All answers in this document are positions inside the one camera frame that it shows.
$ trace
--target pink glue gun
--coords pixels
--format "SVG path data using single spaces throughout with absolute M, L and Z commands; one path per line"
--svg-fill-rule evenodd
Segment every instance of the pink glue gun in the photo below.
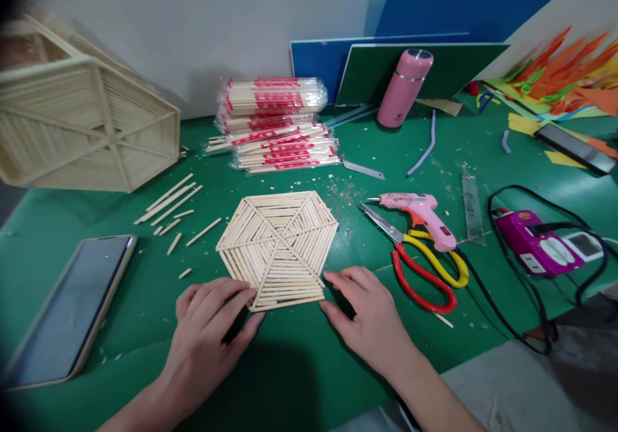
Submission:
M 368 198 L 386 208 L 393 208 L 410 213 L 412 227 L 425 225 L 427 232 L 435 242 L 435 249 L 439 252 L 450 252 L 457 247 L 457 241 L 453 233 L 442 223 L 442 220 L 434 213 L 438 201 L 432 195 L 388 193 L 379 197 Z

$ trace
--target black power cord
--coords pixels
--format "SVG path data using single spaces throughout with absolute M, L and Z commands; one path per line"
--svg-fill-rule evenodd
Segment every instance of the black power cord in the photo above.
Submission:
M 582 298 L 583 298 L 583 294 L 586 291 L 586 289 L 588 287 L 590 287 L 590 285 L 596 281 L 596 279 L 599 278 L 599 276 L 601 276 L 601 274 L 605 271 L 607 264 L 608 264 L 608 252 L 611 253 L 615 258 L 618 258 L 618 254 L 610 247 L 607 247 L 605 242 L 603 241 L 603 239 L 601 239 L 600 236 L 598 236 L 595 232 L 593 232 L 590 228 L 590 226 L 582 219 L 580 218 L 578 215 L 576 215 L 575 213 L 573 213 L 570 210 L 567 210 L 566 208 L 561 207 L 560 205 L 557 205 L 553 202 L 550 202 L 549 200 L 547 200 L 546 198 L 540 196 L 539 194 L 535 193 L 534 191 L 528 189 L 527 187 L 524 186 L 520 186 L 517 184 L 511 184 L 508 186 L 503 187 L 502 189 L 499 189 L 498 191 L 496 191 L 495 193 L 491 194 L 489 196 L 489 199 L 487 201 L 487 214 L 489 215 L 489 220 L 491 222 L 491 227 L 494 231 L 494 233 L 496 234 L 496 238 L 498 240 L 498 245 L 500 246 L 500 249 L 502 250 L 502 253 L 504 254 L 505 258 L 507 259 L 507 263 L 509 264 L 509 266 L 511 267 L 511 269 L 513 270 L 513 272 L 515 273 L 515 275 L 520 279 L 520 281 L 527 286 L 531 292 L 532 295 L 534 297 L 534 300 L 536 301 L 536 306 L 539 312 L 539 317 L 541 319 L 541 328 L 543 329 L 543 342 L 545 344 L 544 349 L 539 350 L 538 348 L 536 348 L 535 346 L 531 345 L 525 338 L 524 335 L 518 333 L 517 331 L 515 331 L 515 329 L 513 329 L 513 327 L 509 324 L 509 322 L 506 320 L 506 318 L 504 317 L 504 315 L 502 314 L 502 312 L 500 311 L 500 309 L 498 308 L 498 306 L 496 305 L 496 303 L 494 302 L 494 300 L 492 299 L 489 291 L 487 290 L 487 288 L 485 287 L 484 282 L 480 279 L 478 273 L 476 272 L 476 270 L 474 269 L 472 263 L 470 263 L 468 257 L 460 250 L 457 249 L 457 253 L 462 257 L 462 259 L 465 261 L 466 265 L 470 268 L 470 271 L 472 272 L 473 276 L 475 277 L 476 281 L 478 282 L 478 286 L 481 289 L 481 292 L 483 293 L 483 295 L 485 296 L 487 302 L 489 303 L 489 306 L 491 306 L 491 308 L 494 310 L 494 312 L 496 313 L 496 315 L 498 316 L 498 319 L 500 319 L 500 321 L 502 322 L 502 324 L 504 324 L 504 326 L 506 327 L 506 329 L 508 329 L 508 331 L 520 342 L 522 342 L 526 347 L 530 348 L 533 352 L 539 353 L 541 355 L 548 355 L 549 353 L 551 353 L 553 347 L 552 347 L 552 341 L 550 339 L 550 334 L 551 334 L 551 325 L 549 320 L 547 319 L 547 310 L 545 308 L 545 304 L 543 302 L 543 299 L 541 298 L 541 294 L 539 293 L 538 289 L 536 288 L 536 286 L 534 285 L 534 283 L 532 282 L 532 280 L 530 279 L 530 276 L 522 273 L 519 268 L 515 265 L 515 263 L 513 262 L 513 260 L 511 260 L 511 258 L 509 257 L 509 253 L 508 253 L 508 248 L 506 243 L 504 242 L 504 239 L 502 238 L 502 235 L 500 234 L 500 231 L 498 230 L 495 222 L 494 222 L 494 208 L 492 206 L 492 201 L 493 199 L 495 199 L 495 197 L 499 194 L 501 194 L 502 192 L 508 190 L 508 189 L 515 189 L 515 190 L 519 190 L 522 192 L 525 192 L 526 194 L 530 195 L 531 197 L 537 199 L 537 201 L 539 201 L 540 203 L 545 203 L 546 205 L 549 205 L 561 212 L 564 212 L 565 214 L 571 216 L 573 219 L 576 220 L 575 222 L 572 221 L 562 221 L 562 222 L 557 222 L 557 223 L 545 223 L 542 225 L 538 225 L 535 226 L 534 228 L 537 230 L 538 233 L 542 233 L 542 232 L 550 232 L 553 230 L 558 230 L 558 229 L 565 229 L 565 228 L 569 228 L 569 229 L 579 229 L 579 230 L 583 230 L 585 231 L 587 234 L 591 235 L 592 237 L 594 237 L 597 241 L 599 241 L 599 243 L 601 244 L 602 248 L 603 248 L 603 260 L 601 262 L 601 266 L 592 274 L 592 276 L 590 276 L 581 286 L 579 286 L 577 288 L 577 292 L 576 292 L 576 303 L 578 306 L 583 306 L 583 302 L 582 302 Z
M 515 337 L 517 340 L 523 343 L 526 347 L 530 348 L 533 352 L 536 352 L 540 355 L 545 355 L 545 356 L 549 355 L 553 349 L 552 341 L 549 336 L 549 334 L 551 333 L 550 325 L 547 319 L 547 313 L 545 312 L 545 305 L 543 304 L 543 300 L 541 299 L 541 294 L 539 294 L 539 291 L 537 290 L 537 288 L 534 285 L 532 285 L 532 283 L 528 282 L 528 279 L 525 279 L 525 282 L 529 284 L 529 287 L 532 290 L 534 297 L 536 298 L 538 309 L 539 309 L 539 315 L 541 317 L 541 327 L 543 328 L 543 341 L 545 343 L 545 347 L 542 350 L 539 350 L 534 345 L 531 345 L 526 340 L 526 337 L 523 334 L 520 334 L 515 329 L 513 329 L 513 326 L 509 324 L 505 316 L 502 314 L 502 312 L 498 308 L 498 305 L 496 305 L 496 302 L 494 302 L 494 299 L 491 297 L 491 294 L 487 290 L 487 287 L 485 287 L 485 283 L 481 280 L 480 276 L 476 272 L 476 269 L 474 269 L 467 255 L 463 253 L 462 250 L 459 248 L 455 249 L 455 252 L 462 258 L 462 260 L 465 261 L 465 264 L 468 266 L 468 268 L 472 272 L 472 275 L 476 279 L 476 282 L 478 283 L 478 286 L 480 287 L 481 292 L 483 292 L 485 299 L 489 303 L 489 306 L 491 306 L 491 309 L 494 310 L 494 313 L 498 316 L 498 319 L 502 322 L 502 324 L 504 324 L 504 327 L 508 329 L 508 331 L 513 335 L 513 337 Z

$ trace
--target black phone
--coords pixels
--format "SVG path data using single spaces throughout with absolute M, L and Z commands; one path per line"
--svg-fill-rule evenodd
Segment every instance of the black phone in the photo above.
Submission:
M 610 174 L 616 166 L 616 160 L 612 157 L 586 144 L 553 123 L 548 123 L 535 131 L 534 136 L 600 176 Z
M 55 384 L 77 376 L 120 284 L 137 237 L 82 241 L 8 362 L 3 390 Z

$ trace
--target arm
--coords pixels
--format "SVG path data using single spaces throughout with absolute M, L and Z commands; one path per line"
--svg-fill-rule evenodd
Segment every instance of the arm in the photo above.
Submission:
M 400 395 L 424 432 L 486 429 L 461 403 L 409 338 L 393 296 L 367 268 L 352 267 L 324 278 L 356 311 L 350 320 L 335 304 L 320 307 L 345 343 Z
M 198 409 L 234 369 L 264 319 L 264 313 L 253 315 L 233 341 L 221 343 L 255 294 L 228 277 L 190 286 L 176 302 L 178 326 L 163 372 L 99 430 L 170 431 Z

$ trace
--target pink thermos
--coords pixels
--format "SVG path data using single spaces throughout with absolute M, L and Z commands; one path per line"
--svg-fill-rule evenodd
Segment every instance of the pink thermos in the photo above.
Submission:
M 378 111 L 378 121 L 382 126 L 401 126 L 432 65 L 433 55 L 426 50 L 404 51 Z

